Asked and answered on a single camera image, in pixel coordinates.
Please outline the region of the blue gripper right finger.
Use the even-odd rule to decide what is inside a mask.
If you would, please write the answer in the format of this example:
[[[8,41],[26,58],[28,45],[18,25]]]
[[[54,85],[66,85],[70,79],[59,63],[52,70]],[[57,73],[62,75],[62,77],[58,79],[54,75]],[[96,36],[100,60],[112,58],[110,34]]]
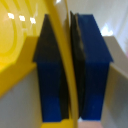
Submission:
[[[70,16],[79,117],[128,128],[128,58],[114,36],[101,35],[92,15]]]

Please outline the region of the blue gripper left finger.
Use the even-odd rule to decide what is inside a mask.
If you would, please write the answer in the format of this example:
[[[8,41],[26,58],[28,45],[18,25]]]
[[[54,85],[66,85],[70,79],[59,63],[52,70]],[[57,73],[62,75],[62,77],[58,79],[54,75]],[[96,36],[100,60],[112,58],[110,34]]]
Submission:
[[[49,15],[18,60],[0,71],[0,128],[41,128],[69,118],[68,87]]]

